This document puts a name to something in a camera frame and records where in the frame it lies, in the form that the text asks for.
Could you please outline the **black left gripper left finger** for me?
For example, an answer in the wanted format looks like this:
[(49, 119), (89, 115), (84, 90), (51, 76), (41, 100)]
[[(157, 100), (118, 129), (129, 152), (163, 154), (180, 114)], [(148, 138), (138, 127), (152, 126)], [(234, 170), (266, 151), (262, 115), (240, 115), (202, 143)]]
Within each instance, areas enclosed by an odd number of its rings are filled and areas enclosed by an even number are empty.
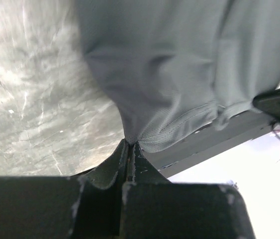
[(119, 234), (127, 143), (73, 176), (0, 176), (0, 239), (97, 239)]

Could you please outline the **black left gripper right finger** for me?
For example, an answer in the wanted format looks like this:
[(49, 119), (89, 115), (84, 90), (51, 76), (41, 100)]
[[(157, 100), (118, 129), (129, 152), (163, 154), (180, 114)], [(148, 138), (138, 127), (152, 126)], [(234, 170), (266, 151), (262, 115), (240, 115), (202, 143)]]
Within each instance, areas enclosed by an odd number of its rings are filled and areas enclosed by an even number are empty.
[(245, 202), (228, 184), (172, 183), (143, 155), (128, 155), (122, 187), (122, 239), (252, 239)]

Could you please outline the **dark grey t shirt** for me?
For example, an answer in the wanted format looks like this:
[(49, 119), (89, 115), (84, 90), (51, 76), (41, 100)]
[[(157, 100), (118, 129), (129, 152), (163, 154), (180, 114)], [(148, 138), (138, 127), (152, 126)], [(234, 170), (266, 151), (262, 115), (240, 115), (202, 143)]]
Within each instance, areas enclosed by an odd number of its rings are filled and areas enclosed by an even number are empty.
[(165, 150), (280, 83), (280, 0), (78, 0), (84, 58), (126, 140)]

